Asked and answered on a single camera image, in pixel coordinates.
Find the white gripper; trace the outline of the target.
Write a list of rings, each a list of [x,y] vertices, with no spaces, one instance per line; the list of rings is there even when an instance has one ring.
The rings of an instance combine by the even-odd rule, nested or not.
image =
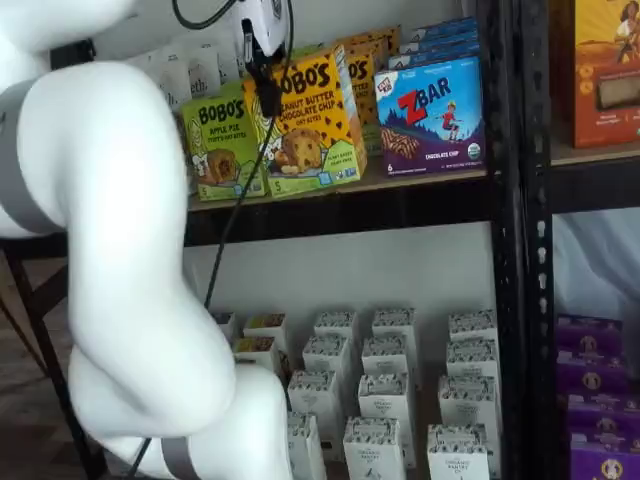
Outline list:
[[[285,44],[291,26],[291,2],[280,0],[246,0],[239,2],[239,39],[244,55],[251,49],[249,38],[265,56],[273,56]],[[252,78],[262,113],[276,116],[280,107],[280,89],[273,76],[271,60],[255,57],[252,61]]]

